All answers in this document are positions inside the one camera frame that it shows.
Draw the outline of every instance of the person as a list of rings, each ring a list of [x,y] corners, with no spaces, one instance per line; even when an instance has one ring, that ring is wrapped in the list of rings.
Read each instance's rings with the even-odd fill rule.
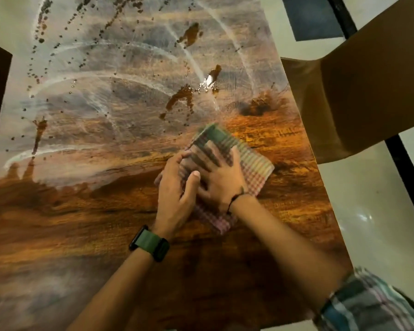
[[[414,302],[363,268],[342,267],[331,255],[272,216],[256,197],[247,193],[237,147],[231,149],[232,166],[215,144],[208,142],[207,147],[215,163],[196,147],[167,161],[152,233],[171,240],[199,196],[220,213],[230,212],[238,217],[266,245],[281,272],[293,281],[314,311],[313,321],[318,329],[414,330]],[[192,171],[184,191],[178,175],[180,165]],[[200,185],[201,179],[206,188]],[[122,330],[154,264],[149,252],[136,248],[68,330]]]

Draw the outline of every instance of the wooden table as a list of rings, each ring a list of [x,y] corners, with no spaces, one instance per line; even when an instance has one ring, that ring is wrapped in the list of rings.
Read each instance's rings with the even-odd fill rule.
[[[0,116],[0,330],[64,329],[153,222],[166,159],[212,121],[275,165],[261,202],[351,265],[258,0],[40,0],[32,10]],[[217,65],[217,90],[174,97]],[[247,228],[221,237],[193,219],[129,327],[309,317]]]

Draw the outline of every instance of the bracelet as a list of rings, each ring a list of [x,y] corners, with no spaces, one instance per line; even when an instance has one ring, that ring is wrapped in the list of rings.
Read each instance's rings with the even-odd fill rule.
[[[239,193],[239,194],[236,194],[236,195],[234,195],[233,197],[232,197],[232,200],[230,201],[230,203],[229,203],[229,207],[227,208],[227,214],[228,215],[231,215],[232,213],[230,212],[230,207],[232,206],[232,203],[234,202],[234,201],[236,201],[236,199],[239,197],[239,196],[243,196],[243,195],[246,195],[246,194],[250,194],[248,191],[245,191],[244,190],[244,187],[243,186],[241,186],[241,192]]]

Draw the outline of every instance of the rolled-up sleeve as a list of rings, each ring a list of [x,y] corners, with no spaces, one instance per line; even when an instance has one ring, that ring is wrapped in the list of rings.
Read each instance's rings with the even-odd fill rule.
[[[414,308],[381,278],[359,267],[313,322],[325,331],[412,331]]]

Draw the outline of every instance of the person's right hand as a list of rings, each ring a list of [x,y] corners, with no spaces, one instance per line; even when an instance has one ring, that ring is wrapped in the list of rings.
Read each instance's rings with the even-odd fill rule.
[[[202,150],[194,146],[191,150],[203,162],[205,168],[197,165],[193,160],[188,160],[184,166],[189,170],[199,171],[201,179],[207,185],[206,189],[201,186],[198,188],[199,197],[205,203],[216,207],[220,213],[226,213],[232,197],[248,191],[242,174],[239,151],[236,146],[231,149],[233,165],[229,166],[212,141],[208,141],[206,146],[212,151],[218,165],[213,163]]]

